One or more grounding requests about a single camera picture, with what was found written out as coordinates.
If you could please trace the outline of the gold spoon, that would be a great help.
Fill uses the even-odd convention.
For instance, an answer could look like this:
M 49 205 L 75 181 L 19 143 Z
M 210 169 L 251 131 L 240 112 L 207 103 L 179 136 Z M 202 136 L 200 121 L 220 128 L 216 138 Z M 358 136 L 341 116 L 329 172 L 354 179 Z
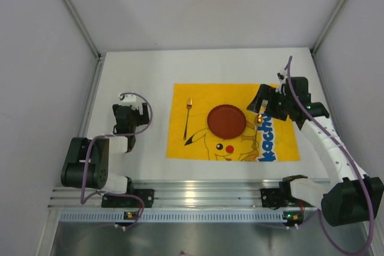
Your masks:
M 254 121 L 255 136 L 254 136 L 253 145 L 252 145 L 252 148 L 254 150 L 256 150 L 259 147 L 258 142 L 257 142 L 257 132 L 258 132 L 259 127 L 261 126 L 262 122 L 263 122 L 262 114 L 257 114 L 255 121 Z

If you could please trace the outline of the red plastic plate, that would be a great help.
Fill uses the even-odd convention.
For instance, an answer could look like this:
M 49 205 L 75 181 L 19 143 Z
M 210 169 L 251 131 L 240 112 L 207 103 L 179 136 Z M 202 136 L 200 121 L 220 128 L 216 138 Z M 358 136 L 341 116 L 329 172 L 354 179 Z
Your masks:
M 227 140 L 239 137 L 245 131 L 247 120 L 236 106 L 221 104 L 208 113 L 207 125 L 213 135 Z

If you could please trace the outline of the yellow Pikachu cloth mat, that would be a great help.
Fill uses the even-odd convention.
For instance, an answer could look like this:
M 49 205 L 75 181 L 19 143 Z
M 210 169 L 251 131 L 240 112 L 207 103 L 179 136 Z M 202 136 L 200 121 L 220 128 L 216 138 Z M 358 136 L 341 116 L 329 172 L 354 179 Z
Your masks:
M 299 161 L 300 154 L 293 122 L 281 121 L 262 114 L 263 122 L 257 132 L 259 147 L 252 148 L 256 114 L 247 111 L 258 84 L 175 84 L 170 113 L 167 157 L 210 160 L 287 162 Z M 187 116 L 187 99 L 192 97 L 187 139 L 183 139 Z M 245 115 L 247 126 L 237 138 L 224 140 L 210 132 L 208 113 L 216 106 L 230 104 Z

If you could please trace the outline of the copper fork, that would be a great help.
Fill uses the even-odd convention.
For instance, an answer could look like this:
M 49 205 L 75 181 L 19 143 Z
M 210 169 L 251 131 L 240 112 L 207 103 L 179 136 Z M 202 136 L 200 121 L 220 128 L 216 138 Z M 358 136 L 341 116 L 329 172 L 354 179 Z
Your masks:
M 184 135 L 183 135 L 184 140 L 187 139 L 188 121 L 189 121 L 189 115 L 190 115 L 190 110 L 191 110 L 192 106 L 193 106 L 193 99 L 192 99 L 192 97 L 189 97 L 187 99 L 187 105 L 186 105 L 187 116 L 186 116 L 186 120 L 185 120 L 185 128 L 184 128 Z

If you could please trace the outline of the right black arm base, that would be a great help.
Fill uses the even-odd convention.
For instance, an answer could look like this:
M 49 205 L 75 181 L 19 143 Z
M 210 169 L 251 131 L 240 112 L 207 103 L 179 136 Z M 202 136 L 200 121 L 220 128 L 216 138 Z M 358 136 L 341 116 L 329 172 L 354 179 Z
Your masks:
M 307 208 L 312 207 L 304 200 L 288 198 L 279 188 L 260 189 L 260 198 L 263 208 L 277 210 L 285 207 Z

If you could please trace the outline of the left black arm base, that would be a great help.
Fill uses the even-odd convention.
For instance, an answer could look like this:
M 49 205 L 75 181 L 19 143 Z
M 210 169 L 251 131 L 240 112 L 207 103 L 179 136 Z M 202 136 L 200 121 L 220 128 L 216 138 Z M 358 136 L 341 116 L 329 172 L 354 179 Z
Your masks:
M 144 208 L 151 208 L 154 203 L 155 191 L 153 189 L 134 189 L 133 195 L 140 198 L 144 203 Z M 133 197 L 117 196 L 107 194 L 103 196 L 102 208 L 139 208 L 142 203 Z

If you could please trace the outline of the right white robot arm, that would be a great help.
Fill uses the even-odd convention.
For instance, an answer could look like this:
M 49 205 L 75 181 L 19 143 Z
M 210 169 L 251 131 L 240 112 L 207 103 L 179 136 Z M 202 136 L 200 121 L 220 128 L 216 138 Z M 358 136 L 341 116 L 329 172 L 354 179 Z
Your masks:
M 247 110 L 263 110 L 268 117 L 292 120 L 311 143 L 329 181 L 322 186 L 304 175 L 288 176 L 279 183 L 289 200 L 302 200 L 320 209 L 333 227 L 375 219 L 383 195 L 383 182 L 369 177 L 349 159 L 325 106 L 312 102 L 305 77 L 284 79 L 278 88 L 262 84 Z

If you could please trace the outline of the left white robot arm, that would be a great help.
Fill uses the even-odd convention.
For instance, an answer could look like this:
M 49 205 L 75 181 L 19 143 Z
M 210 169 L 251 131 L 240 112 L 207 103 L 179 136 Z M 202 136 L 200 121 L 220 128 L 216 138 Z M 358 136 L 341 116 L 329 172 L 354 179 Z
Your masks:
M 86 187 L 103 189 L 108 180 L 109 158 L 114 153 L 129 153 L 136 144 L 136 129 L 142 125 L 147 128 L 151 122 L 151 106 L 142 103 L 141 108 L 133 104 L 112 106 L 116 124 L 113 137 L 100 137 L 91 144 L 86 137 L 75 137 L 70 145 L 61 170 L 61 184 L 66 187 L 81 188 L 83 176 Z

